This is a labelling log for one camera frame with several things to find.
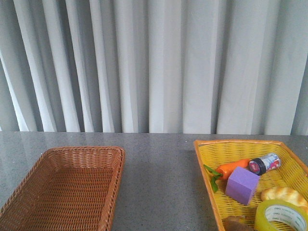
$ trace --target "white curtain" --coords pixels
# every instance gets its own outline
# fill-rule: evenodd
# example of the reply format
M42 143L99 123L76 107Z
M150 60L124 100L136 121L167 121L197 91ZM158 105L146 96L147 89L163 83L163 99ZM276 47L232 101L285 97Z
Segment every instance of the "white curtain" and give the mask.
M0 0L0 130L308 135L308 1Z

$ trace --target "toy bread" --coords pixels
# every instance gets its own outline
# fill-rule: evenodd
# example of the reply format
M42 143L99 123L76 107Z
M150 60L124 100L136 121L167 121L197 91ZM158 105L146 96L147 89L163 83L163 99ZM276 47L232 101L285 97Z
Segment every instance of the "toy bread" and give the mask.
M288 187L272 187L264 190L261 193L261 200L284 200L295 206L302 207L306 212L308 212L308 202L304 197L299 194L298 191L288 188Z

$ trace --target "small jar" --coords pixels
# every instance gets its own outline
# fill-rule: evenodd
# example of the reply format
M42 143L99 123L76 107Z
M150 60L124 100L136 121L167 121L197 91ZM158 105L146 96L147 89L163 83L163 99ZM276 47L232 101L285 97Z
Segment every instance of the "small jar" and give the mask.
M277 169L281 165L281 159L275 153L252 159L249 162L250 171L261 176L262 174Z

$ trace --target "roll of tape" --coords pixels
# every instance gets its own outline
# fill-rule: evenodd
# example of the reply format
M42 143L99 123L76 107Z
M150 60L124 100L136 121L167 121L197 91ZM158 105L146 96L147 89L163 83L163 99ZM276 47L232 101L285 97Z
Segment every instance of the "roll of tape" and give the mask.
M301 208L283 200L263 201L257 207L255 230L278 231L270 221L279 221L296 231L308 230L308 214Z

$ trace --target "toy carrot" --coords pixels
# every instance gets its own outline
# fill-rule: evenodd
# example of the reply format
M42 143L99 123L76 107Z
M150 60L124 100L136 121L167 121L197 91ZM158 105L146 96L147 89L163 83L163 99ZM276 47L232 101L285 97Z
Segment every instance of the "toy carrot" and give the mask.
M217 192L218 186L216 184L216 180L227 180L231 173L237 168L237 167L247 167L249 164L250 159L242 159L238 160L232 163L227 163L220 165L215 170L211 169L209 166L203 165L205 169L207 169L210 173L212 173L214 176L211 179L211 185L214 192Z

